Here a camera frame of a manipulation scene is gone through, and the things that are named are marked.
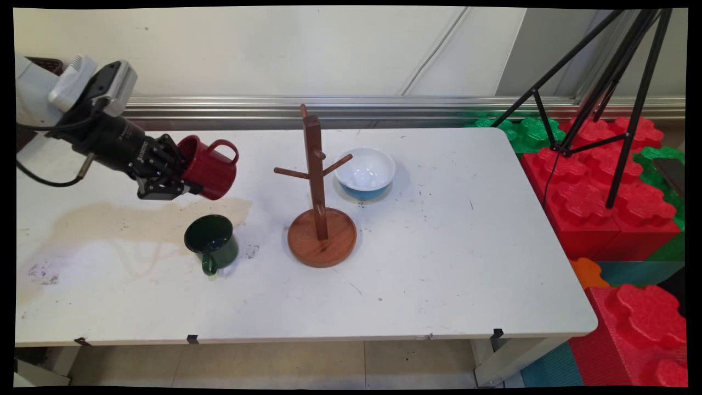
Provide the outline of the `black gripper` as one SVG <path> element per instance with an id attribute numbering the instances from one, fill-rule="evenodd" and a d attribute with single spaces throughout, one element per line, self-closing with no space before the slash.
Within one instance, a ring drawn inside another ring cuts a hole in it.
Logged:
<path id="1" fill-rule="evenodd" d="M 72 145 L 82 155 L 94 153 L 105 167 L 136 178 L 141 200 L 170 201 L 186 193 L 199 195 L 203 185 L 183 177 L 186 159 L 168 133 L 153 140 L 124 117 L 95 114 L 82 127 L 59 130 L 53 138 Z M 154 146 L 154 166 L 148 150 Z"/>

